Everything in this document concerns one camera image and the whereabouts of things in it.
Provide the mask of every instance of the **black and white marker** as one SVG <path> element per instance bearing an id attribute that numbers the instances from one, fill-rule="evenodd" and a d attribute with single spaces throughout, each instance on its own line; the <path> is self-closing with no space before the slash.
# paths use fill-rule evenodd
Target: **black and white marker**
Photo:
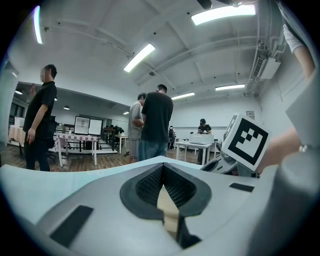
<path id="1" fill-rule="evenodd" d="M 271 132 L 255 120 L 234 115 L 223 135 L 222 151 L 255 171 L 269 145 Z"/>

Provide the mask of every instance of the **floor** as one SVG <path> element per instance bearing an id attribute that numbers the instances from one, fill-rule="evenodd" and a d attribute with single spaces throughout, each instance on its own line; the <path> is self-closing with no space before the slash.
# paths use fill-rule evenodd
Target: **floor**
<path id="1" fill-rule="evenodd" d="M 97 166 L 94 165 L 94 158 L 92 155 L 70 154 L 66 156 L 65 154 L 62 154 L 63 167 L 60 167 L 58 154 L 55 154 L 55 163 L 52 160 L 49 160 L 50 170 L 51 172 L 82 172 L 127 165 L 130 157 L 124 156 L 124 154 L 129 148 L 130 144 L 127 143 L 126 148 L 122 148 L 122 154 L 97 155 Z M 20 168 L 26 167 L 26 161 L 20 156 L 19 148 L 17 146 L 8 145 L 7 147 L 2 147 L 0 149 L 0 155 L 2 165 L 8 164 Z M 166 156 L 168 158 L 176 159 L 176 150 L 168 150 Z M 184 151 L 179 153 L 179 160 L 184 161 L 184 157 Z M 188 163 L 196 164 L 197 157 L 194 150 L 189 149 L 186 153 L 186 161 Z M 210 159 L 213 159 L 213 157 L 214 154 L 210 153 Z M 39 170 L 38 162 L 35 164 L 35 169 Z"/>

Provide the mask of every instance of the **fluorescent light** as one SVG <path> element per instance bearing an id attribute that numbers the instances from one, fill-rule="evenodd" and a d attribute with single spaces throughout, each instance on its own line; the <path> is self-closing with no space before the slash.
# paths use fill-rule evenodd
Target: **fluorescent light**
<path id="1" fill-rule="evenodd" d="M 237 89 L 237 88 L 244 88 L 246 85 L 245 84 L 236 84 L 236 85 L 227 85 L 227 86 L 220 86 L 216 87 L 216 91 L 221 91 L 221 90 L 228 90 L 228 89 Z"/>
<path id="2" fill-rule="evenodd" d="M 125 66 L 124 70 L 130 72 L 139 62 L 141 62 L 145 57 L 147 57 L 155 48 L 149 43 L 144 47 L 130 62 Z"/>
<path id="3" fill-rule="evenodd" d="M 225 6 L 211 9 L 191 16 L 195 25 L 231 16 L 255 15 L 254 5 L 240 5 L 239 7 Z"/>
<path id="4" fill-rule="evenodd" d="M 14 92 L 15 92 L 16 94 L 19 94 L 19 95 L 22 95 L 22 94 L 23 94 L 21 89 L 16 89 Z"/>
<path id="5" fill-rule="evenodd" d="M 34 8 L 33 25 L 34 25 L 36 40 L 38 41 L 39 44 L 42 45 L 42 38 L 40 33 L 40 6 L 39 5 Z"/>
<path id="6" fill-rule="evenodd" d="M 182 94 L 182 95 L 179 95 L 179 96 L 172 97 L 171 99 L 177 100 L 177 99 L 181 99 L 181 98 L 189 97 L 189 96 L 193 96 L 193 95 L 195 95 L 195 93 L 194 92 L 190 92 L 190 93 L 187 93 L 187 94 Z"/>

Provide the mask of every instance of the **person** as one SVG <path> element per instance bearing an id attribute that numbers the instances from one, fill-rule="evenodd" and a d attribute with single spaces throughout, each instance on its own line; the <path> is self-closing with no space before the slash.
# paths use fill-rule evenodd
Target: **person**
<path id="1" fill-rule="evenodd" d="M 175 129 L 174 127 L 171 125 L 168 131 L 168 138 L 169 140 L 172 140 L 172 142 L 168 142 L 168 150 L 172 150 L 174 148 L 174 142 L 175 142 Z"/>
<path id="2" fill-rule="evenodd" d="M 309 81 L 315 70 L 315 63 L 309 49 L 292 34 L 286 25 L 283 25 L 283 34 L 291 53 L 302 67 L 304 77 Z M 279 165 L 286 156 L 297 152 L 300 146 L 301 141 L 295 128 L 273 138 L 257 167 L 257 173 L 261 174 L 267 166 Z"/>
<path id="3" fill-rule="evenodd" d="M 167 95 L 167 87 L 159 84 L 156 92 L 150 92 L 142 108 L 144 126 L 138 150 L 138 161 L 166 156 L 168 127 L 174 103 Z"/>
<path id="4" fill-rule="evenodd" d="M 135 163 L 138 159 L 139 142 L 141 138 L 144 121 L 142 119 L 142 107 L 146 101 L 146 93 L 138 95 L 138 100 L 133 103 L 129 110 L 128 138 L 130 140 L 130 160 L 129 164 Z"/>
<path id="5" fill-rule="evenodd" d="M 202 118 L 200 120 L 200 126 L 198 127 L 198 134 L 212 134 L 211 132 L 211 127 L 209 124 L 206 123 L 206 119 Z M 197 164 L 198 165 L 202 165 L 202 157 L 204 154 L 204 150 L 203 149 L 199 149 L 199 153 L 198 153 L 198 159 L 197 159 Z"/>
<path id="6" fill-rule="evenodd" d="M 32 101 L 27 109 L 23 130 L 25 131 L 24 155 L 26 168 L 35 169 L 36 160 L 39 162 L 40 171 L 50 172 L 46 152 L 48 146 L 48 126 L 50 115 L 57 96 L 54 79 L 57 69 L 49 64 L 41 71 L 43 85 L 36 93 L 34 84 L 30 88 Z"/>

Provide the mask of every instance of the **black t-shirt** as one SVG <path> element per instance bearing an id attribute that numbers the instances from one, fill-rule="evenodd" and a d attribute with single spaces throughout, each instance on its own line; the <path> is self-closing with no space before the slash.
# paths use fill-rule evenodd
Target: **black t-shirt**
<path id="1" fill-rule="evenodd" d="M 174 109 L 172 99 L 161 92 L 150 92 L 145 98 L 142 114 L 146 116 L 141 139 L 148 142 L 168 142 L 168 127 Z"/>
<path id="2" fill-rule="evenodd" d="M 45 112 L 41 122 L 35 130 L 35 137 L 40 139 L 47 138 L 47 131 L 49 120 L 52 112 L 52 108 L 55 103 L 55 97 L 57 96 L 57 88 L 54 81 L 45 82 L 41 89 L 33 97 L 26 111 L 23 130 L 28 133 L 32 123 L 38 113 L 42 104 L 48 105 L 48 110 Z"/>
<path id="3" fill-rule="evenodd" d="M 198 127 L 198 130 L 201 130 L 201 133 L 203 133 L 204 131 L 210 131 L 211 130 L 211 127 L 209 124 L 206 124 L 205 127 L 203 127 L 202 125 L 200 125 Z"/>

